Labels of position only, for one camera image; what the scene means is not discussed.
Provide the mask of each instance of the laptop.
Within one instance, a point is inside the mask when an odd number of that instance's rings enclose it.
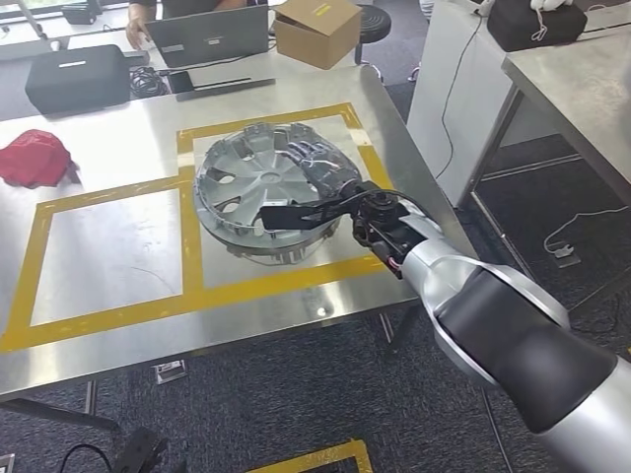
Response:
[[[268,49],[267,5],[149,22],[146,28],[168,67],[249,56]]]

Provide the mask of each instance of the black box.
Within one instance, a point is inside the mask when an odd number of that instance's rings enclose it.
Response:
[[[42,114],[81,111],[130,99],[130,70],[119,46],[48,52],[32,61],[26,95]]]
[[[542,16],[548,32],[541,41],[533,40],[540,25],[530,0],[497,0],[487,28],[502,49],[510,52],[574,42],[587,24],[587,17],[576,5],[562,5]]]

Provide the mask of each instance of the white cable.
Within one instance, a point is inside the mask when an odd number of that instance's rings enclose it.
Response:
[[[556,236],[560,234],[561,232],[565,230],[568,226],[576,222],[577,219],[578,219],[579,217],[594,217],[594,216],[596,216],[596,215],[603,215],[603,214],[617,214],[618,212],[622,212],[622,211],[626,210],[628,208],[629,208],[628,206],[625,205],[624,207],[620,207],[619,209],[601,210],[600,212],[580,212],[580,213],[576,214],[574,217],[572,217],[571,220],[568,220],[568,221],[565,222],[565,224],[563,224],[563,225],[559,227],[558,229],[555,230],[554,232],[552,232],[551,234],[546,236],[546,239],[543,240],[543,249],[545,251],[549,253],[549,254],[553,254],[553,255],[557,255],[558,251],[565,250],[565,251],[564,251],[564,253],[565,253],[565,254],[562,253],[559,257],[562,257],[563,255],[571,254],[574,251],[574,248],[570,247],[569,245],[567,245],[565,247],[567,249],[562,248],[562,249],[558,249],[558,250],[556,250],[556,251],[551,250],[550,249],[550,238],[556,237]]]
[[[543,24],[543,15],[541,14],[541,9],[537,8],[537,12],[537,19],[539,20],[539,30],[536,33],[534,33],[531,36],[531,39],[533,41],[543,41],[546,34],[548,32],[548,27]]]
[[[449,142],[449,159],[447,160],[447,163],[441,169],[440,172],[436,174],[434,179],[439,180],[442,175],[443,175],[449,165],[451,164],[454,157],[454,145],[453,141],[451,141],[451,136],[449,134],[449,130],[447,129],[447,124],[445,123],[445,115],[447,114],[447,107],[449,105],[449,99],[451,97],[451,93],[453,92],[453,88],[455,85],[456,79],[457,79],[457,74],[460,72],[460,66],[462,65],[462,60],[464,59],[464,55],[466,53],[466,50],[469,49],[469,46],[471,44],[471,41],[476,37],[476,34],[480,30],[480,27],[482,26],[483,18],[480,16],[480,20],[478,22],[478,26],[476,27],[476,30],[473,30],[473,33],[469,37],[469,40],[466,41],[466,44],[464,45],[464,49],[460,54],[460,58],[457,60],[457,65],[455,66],[455,72],[454,73],[454,77],[451,80],[451,85],[449,86],[449,91],[447,93],[447,98],[445,99],[445,106],[443,107],[443,113],[441,115],[441,123],[443,126],[443,129],[445,131],[445,135],[447,135],[447,140]]]

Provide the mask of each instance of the yellow tape square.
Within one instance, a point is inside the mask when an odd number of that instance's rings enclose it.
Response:
[[[377,258],[372,255],[363,255],[316,267],[288,269],[219,287],[204,287],[200,229],[191,195],[195,173],[192,159],[194,139],[233,133],[248,124],[260,121],[288,123],[336,115],[343,120],[351,136],[361,138],[361,140],[356,141],[356,144],[371,180],[383,188],[392,188],[388,174],[369,143],[367,135],[363,132],[352,106],[350,103],[340,103],[322,108],[252,117],[231,123],[182,130],[177,135],[178,163],[180,164],[178,175],[38,204],[22,271],[9,313],[7,328],[0,338],[0,351],[20,350],[172,315],[253,301],[383,270],[382,264]],[[37,325],[31,324],[42,262],[54,214],[169,189],[178,189],[180,193],[182,294],[156,301],[109,308],[72,318]]]

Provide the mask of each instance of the black stool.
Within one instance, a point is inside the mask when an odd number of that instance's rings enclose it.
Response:
[[[362,28],[359,33],[359,43],[355,48],[355,63],[368,64],[377,72],[377,75],[383,82],[381,71],[374,64],[362,60],[362,49],[364,44],[377,42],[390,33],[392,21],[390,15],[386,12],[374,7],[373,5],[359,5],[362,7]]]

